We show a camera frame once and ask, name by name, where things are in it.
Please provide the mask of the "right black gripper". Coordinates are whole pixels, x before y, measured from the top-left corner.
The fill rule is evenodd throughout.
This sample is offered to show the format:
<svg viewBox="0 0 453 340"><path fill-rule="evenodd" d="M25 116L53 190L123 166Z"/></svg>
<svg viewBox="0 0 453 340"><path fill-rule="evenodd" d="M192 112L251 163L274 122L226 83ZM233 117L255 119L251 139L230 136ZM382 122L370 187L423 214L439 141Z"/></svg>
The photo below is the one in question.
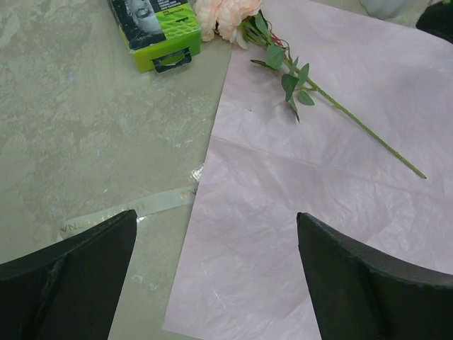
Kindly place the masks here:
<svg viewBox="0 0 453 340"><path fill-rule="evenodd" d="M452 41L452 1L429 4L415 27L446 41Z"/></svg>

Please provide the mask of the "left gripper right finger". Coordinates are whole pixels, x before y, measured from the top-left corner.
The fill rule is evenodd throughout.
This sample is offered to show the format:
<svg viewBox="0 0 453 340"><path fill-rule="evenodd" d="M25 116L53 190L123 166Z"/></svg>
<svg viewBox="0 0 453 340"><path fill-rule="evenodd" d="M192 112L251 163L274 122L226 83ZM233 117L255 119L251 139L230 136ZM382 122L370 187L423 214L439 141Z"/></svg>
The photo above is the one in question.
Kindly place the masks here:
<svg viewBox="0 0 453 340"><path fill-rule="evenodd" d="M322 339L451 339L452 276L297 214L299 253Z"/></svg>

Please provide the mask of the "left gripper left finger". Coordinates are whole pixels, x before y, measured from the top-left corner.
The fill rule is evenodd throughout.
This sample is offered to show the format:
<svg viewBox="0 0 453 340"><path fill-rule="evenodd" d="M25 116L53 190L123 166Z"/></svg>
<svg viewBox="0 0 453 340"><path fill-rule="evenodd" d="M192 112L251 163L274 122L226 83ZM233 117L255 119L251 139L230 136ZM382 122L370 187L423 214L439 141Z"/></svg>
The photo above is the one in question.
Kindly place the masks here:
<svg viewBox="0 0 453 340"><path fill-rule="evenodd" d="M2 339L107 339L137 236L123 211L1 265Z"/></svg>

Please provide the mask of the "pink wrapping paper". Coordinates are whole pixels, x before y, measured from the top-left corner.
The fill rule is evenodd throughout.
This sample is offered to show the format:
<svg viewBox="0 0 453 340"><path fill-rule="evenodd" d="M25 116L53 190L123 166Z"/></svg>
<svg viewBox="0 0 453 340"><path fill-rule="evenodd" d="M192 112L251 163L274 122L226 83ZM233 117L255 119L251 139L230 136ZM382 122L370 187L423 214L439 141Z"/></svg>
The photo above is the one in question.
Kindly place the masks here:
<svg viewBox="0 0 453 340"><path fill-rule="evenodd" d="M452 272L452 44L312 1L264 16L320 96L293 111L236 48L163 328L199 339L318 339L297 247L307 212L404 261Z"/></svg>

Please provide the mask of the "peach rose stem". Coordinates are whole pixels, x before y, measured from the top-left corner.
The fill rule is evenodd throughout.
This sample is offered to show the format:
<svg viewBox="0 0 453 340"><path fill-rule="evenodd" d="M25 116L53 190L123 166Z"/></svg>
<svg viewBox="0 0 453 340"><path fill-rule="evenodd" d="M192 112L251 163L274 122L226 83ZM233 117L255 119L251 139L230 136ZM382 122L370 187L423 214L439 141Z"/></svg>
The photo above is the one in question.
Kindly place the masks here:
<svg viewBox="0 0 453 340"><path fill-rule="evenodd" d="M346 114L417 176L427 178L400 152L316 84L309 76L310 64L298 66L298 59L291 56L289 43L273 32L272 23L265 18L262 1L194 1L193 9L202 30L202 41L211 41L217 35L244 50L250 44L265 50L264 60L252 59L251 62L272 70L280 77L285 102L291 106L297 121L300 121L300 118L296 102L303 106L314 106L315 102L310 93L316 93L333 108Z"/></svg>

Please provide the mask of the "beige ribbon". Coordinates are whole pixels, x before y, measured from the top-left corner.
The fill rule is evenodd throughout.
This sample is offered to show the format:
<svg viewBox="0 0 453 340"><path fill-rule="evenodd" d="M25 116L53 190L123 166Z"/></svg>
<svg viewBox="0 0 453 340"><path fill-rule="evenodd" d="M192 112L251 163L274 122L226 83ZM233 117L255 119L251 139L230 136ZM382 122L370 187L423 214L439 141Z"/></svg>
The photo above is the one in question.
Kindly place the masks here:
<svg viewBox="0 0 453 340"><path fill-rule="evenodd" d="M137 214L137 221L139 222L148 215L193 204L203 169L204 164L201 164L190 172L190 179L193 185L151 194L111 208L67 220L58 231L57 241L59 242L80 234L126 210L134 210Z"/></svg>

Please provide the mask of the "black green product box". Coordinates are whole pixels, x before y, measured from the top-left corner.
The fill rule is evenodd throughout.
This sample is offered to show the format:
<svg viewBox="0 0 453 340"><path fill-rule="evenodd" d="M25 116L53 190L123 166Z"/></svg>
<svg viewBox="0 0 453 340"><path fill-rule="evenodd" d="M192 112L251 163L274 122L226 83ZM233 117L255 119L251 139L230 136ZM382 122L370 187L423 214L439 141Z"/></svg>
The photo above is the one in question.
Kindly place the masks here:
<svg viewBox="0 0 453 340"><path fill-rule="evenodd" d="M108 3L139 72L166 72L200 54L201 27L188 1Z"/></svg>

